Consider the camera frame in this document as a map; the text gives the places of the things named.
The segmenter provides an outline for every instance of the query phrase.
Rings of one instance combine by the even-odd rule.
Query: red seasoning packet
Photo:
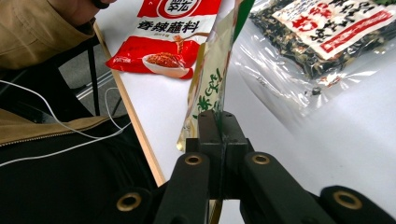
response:
[[[112,69],[188,79],[221,0],[145,0],[132,34],[106,62]]]

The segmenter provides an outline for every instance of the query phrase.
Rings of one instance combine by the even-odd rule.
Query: food packet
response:
[[[112,69],[188,79],[220,0],[144,0],[132,33],[106,62]]]
[[[304,125],[313,111],[393,61],[392,3],[256,0],[232,63],[280,121]]]
[[[196,138],[197,118],[201,112],[221,112],[225,79],[233,43],[242,29],[254,0],[235,0],[233,9],[214,30],[214,38],[199,48],[197,68],[191,81],[188,111],[177,140],[177,149],[185,151],[186,139]]]

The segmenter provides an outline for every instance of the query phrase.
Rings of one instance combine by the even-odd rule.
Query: floor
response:
[[[96,75],[99,87],[99,109],[100,115],[123,115],[126,109],[120,100],[120,93],[113,79],[110,69],[106,67],[106,57],[100,45],[94,47],[94,58],[96,64]],[[79,54],[74,59],[60,67],[64,80],[71,89],[75,90],[77,98],[95,115],[92,80],[87,51]]]

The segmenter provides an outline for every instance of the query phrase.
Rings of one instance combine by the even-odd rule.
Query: black strap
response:
[[[108,8],[108,6],[110,6],[110,4],[107,3],[103,3],[101,0],[92,0],[93,4],[100,9],[105,9]]]

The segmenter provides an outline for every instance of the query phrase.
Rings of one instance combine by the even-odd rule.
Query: white table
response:
[[[97,15],[111,55],[132,29],[141,2],[118,1]],[[236,71],[231,63],[224,109],[236,115],[256,151],[275,156],[312,193],[319,194],[332,185],[353,188],[396,217],[396,62],[384,64],[375,76],[332,99],[293,133],[257,99]],[[186,115],[190,81],[114,74],[161,185],[182,155],[176,142]],[[237,202],[226,202],[220,223],[242,223],[234,211],[237,206]]]

